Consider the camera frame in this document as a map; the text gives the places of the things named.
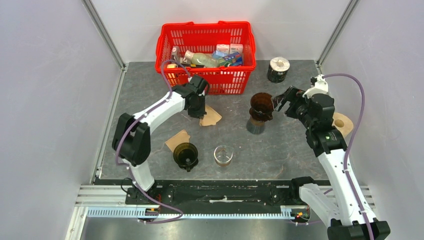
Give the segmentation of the brown paper coffee filter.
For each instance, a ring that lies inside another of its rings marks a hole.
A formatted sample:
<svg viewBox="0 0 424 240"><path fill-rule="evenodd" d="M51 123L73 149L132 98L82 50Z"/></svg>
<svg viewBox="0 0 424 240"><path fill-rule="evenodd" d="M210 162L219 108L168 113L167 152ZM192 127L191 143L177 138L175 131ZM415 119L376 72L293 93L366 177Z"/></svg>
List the brown paper coffee filter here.
<svg viewBox="0 0 424 240"><path fill-rule="evenodd" d="M205 106L205 111L206 114L199 120L201 127L215 126L222 119L222 116L208 105Z"/></svg>

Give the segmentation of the brown dripper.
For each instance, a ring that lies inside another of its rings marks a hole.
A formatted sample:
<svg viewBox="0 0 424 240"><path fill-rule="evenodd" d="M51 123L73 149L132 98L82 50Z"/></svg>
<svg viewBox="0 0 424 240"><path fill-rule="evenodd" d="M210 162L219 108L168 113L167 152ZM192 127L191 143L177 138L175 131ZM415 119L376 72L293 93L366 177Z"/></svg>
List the brown dripper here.
<svg viewBox="0 0 424 240"><path fill-rule="evenodd" d="M266 92L254 94L250 99L249 114L257 122L267 122L273 119L274 105L272 95Z"/></svg>

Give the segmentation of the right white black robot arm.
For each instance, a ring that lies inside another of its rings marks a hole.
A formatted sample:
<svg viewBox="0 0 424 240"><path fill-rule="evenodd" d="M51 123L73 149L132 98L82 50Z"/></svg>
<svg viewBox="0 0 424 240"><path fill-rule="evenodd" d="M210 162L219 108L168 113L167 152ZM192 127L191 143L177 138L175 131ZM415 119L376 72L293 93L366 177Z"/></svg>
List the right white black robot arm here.
<svg viewBox="0 0 424 240"><path fill-rule="evenodd" d="M284 112L305 127L306 142L324 168L335 201L331 201L311 177L291 181L289 200L308 204L327 228L330 240L385 240L391 233L387 221L378 220L363 195L348 156L348 145L333 126L334 99L324 92L310 94L289 87L273 96L275 111L288 103Z"/></svg>

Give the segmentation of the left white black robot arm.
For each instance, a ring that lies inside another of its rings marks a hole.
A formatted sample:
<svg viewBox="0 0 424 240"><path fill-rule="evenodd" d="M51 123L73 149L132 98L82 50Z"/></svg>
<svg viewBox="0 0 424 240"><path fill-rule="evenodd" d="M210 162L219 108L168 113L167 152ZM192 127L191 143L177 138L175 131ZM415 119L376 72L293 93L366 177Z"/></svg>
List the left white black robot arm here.
<svg viewBox="0 0 424 240"><path fill-rule="evenodd" d="M135 185L137 197L144 204L152 204L157 191L152 186L148 157L151 153L151 134L173 115L186 111L191 118L202 119L206 115L206 95L210 84L194 75L187 83L173 86L170 91L150 107L134 113L123 113L114 132L112 148L115 161L125 165Z"/></svg>

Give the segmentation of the dark dripper on table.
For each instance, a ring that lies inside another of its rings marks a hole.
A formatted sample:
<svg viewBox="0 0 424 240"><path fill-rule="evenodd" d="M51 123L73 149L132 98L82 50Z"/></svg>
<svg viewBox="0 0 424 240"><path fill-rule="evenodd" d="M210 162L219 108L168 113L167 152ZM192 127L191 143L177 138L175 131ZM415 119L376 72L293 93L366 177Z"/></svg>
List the dark dripper on table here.
<svg viewBox="0 0 424 240"><path fill-rule="evenodd" d="M181 169L187 172L190 172L199 163L198 156L198 149L189 142L177 145L173 151L174 161Z"/></svg>

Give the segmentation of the black wrapped paper roll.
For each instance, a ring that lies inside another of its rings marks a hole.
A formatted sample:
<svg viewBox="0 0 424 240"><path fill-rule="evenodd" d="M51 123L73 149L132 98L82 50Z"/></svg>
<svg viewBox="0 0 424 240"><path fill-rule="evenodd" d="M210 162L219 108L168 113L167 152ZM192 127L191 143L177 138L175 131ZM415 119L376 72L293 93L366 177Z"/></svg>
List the black wrapped paper roll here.
<svg viewBox="0 0 424 240"><path fill-rule="evenodd" d="M267 79L272 83L282 83L290 69L290 62L284 57L274 57L270 60Z"/></svg>

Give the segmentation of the small clear glass beaker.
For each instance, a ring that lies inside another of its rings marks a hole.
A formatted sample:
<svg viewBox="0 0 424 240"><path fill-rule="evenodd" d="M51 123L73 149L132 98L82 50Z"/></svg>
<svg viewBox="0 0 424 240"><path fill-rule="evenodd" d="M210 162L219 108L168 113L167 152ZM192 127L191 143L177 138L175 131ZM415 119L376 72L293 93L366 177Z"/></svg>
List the small clear glass beaker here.
<svg viewBox="0 0 424 240"><path fill-rule="evenodd" d="M226 167L232 162L234 148L227 145L219 145L215 148L213 156L217 165Z"/></svg>

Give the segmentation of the clear plastic bottle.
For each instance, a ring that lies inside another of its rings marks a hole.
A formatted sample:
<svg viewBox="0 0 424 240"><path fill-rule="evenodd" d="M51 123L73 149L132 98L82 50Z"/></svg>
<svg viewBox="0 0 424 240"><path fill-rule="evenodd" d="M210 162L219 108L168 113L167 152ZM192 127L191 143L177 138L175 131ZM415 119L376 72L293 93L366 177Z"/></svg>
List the clear plastic bottle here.
<svg viewBox="0 0 424 240"><path fill-rule="evenodd" d="M184 53L184 57L190 60L190 62L194 65L200 65L206 68L218 68L220 66L220 63L217 59L205 53L192 52L187 50Z"/></svg>

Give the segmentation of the blue green box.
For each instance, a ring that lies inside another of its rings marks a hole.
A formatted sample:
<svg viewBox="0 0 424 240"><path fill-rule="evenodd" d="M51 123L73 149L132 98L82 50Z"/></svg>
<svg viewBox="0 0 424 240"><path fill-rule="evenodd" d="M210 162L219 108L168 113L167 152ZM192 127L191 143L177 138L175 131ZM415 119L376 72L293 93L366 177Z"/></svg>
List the blue green box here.
<svg viewBox="0 0 424 240"><path fill-rule="evenodd" d="M225 54L221 51L214 51L212 57L218 61L220 67L238 67L243 65L243 56L239 52Z"/></svg>

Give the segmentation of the small grey pouch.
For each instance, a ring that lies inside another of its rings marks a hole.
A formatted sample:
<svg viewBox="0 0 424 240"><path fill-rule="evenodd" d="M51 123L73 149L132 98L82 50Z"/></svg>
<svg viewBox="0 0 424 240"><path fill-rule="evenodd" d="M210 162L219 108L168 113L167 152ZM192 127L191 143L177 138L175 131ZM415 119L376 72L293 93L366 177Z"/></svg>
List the small grey pouch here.
<svg viewBox="0 0 424 240"><path fill-rule="evenodd" d="M172 47L171 59L176 61L179 64L182 63L182 55L181 55L181 50L179 46L175 45Z"/></svg>

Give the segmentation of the white pink carton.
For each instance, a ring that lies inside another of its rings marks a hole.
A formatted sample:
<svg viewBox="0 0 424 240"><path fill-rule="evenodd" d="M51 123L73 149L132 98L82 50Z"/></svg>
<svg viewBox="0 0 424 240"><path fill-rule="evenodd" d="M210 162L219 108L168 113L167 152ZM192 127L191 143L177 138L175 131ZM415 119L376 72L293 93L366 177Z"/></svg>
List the white pink carton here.
<svg viewBox="0 0 424 240"><path fill-rule="evenodd" d="M217 44L216 50L218 52L222 52L226 55L229 55L230 54L230 45L229 44Z"/></svg>
<svg viewBox="0 0 424 240"><path fill-rule="evenodd" d="M244 45L239 43L231 43L229 45L229 54L239 53L242 54L244 51Z"/></svg>

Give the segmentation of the red plastic shopping basket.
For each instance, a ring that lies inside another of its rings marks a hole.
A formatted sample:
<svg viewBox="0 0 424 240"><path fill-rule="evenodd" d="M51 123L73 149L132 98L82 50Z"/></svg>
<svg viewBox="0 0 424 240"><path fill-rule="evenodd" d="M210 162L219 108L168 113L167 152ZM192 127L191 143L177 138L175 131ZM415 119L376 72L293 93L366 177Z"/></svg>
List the red plastic shopping basket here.
<svg viewBox="0 0 424 240"><path fill-rule="evenodd" d="M171 86L199 75L211 95L240 95L256 68L256 45L247 21L166 23L156 45L155 69Z"/></svg>

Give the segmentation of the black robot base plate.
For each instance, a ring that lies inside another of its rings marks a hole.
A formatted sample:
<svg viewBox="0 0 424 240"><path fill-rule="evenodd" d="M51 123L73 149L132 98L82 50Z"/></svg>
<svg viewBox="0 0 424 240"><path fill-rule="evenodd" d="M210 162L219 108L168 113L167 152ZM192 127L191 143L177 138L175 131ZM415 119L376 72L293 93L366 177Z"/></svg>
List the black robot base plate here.
<svg viewBox="0 0 424 240"><path fill-rule="evenodd" d="M301 206L291 180L156 180L144 195L125 190L127 205L153 205L160 214L266 214Z"/></svg>

